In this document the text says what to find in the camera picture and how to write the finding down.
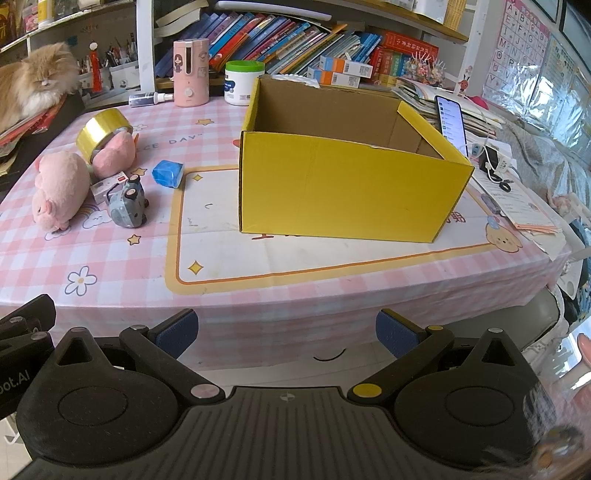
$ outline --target white tiled floor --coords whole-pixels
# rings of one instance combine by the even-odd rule
[[[394,360],[378,342],[347,348],[335,360],[319,362],[313,358],[272,367],[208,370],[201,373],[211,382],[224,387],[227,394],[234,385],[266,387],[317,387],[338,385],[347,390]],[[4,435],[9,433],[5,420],[0,422],[0,480],[12,478],[29,461],[22,444],[8,445]]]

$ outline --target green lid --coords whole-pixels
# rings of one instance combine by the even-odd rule
[[[255,60],[232,60],[226,63],[229,72],[264,72],[265,64]]]

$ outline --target wicker basket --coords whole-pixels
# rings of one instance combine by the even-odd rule
[[[466,0],[449,0],[447,4],[447,12],[443,25],[452,30],[456,30],[460,26],[464,10],[466,9]]]

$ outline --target white chest fur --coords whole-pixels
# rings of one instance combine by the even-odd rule
[[[25,118],[41,113],[56,105],[60,101],[58,92],[35,92],[29,96],[23,106],[22,113]]]

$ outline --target pink plush toy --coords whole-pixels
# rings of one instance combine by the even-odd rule
[[[45,155],[36,166],[33,219],[44,232],[65,230],[90,189],[86,162],[75,153],[58,152]]]
[[[117,133],[92,159],[92,168],[99,180],[107,179],[132,166],[135,142],[128,131]]]

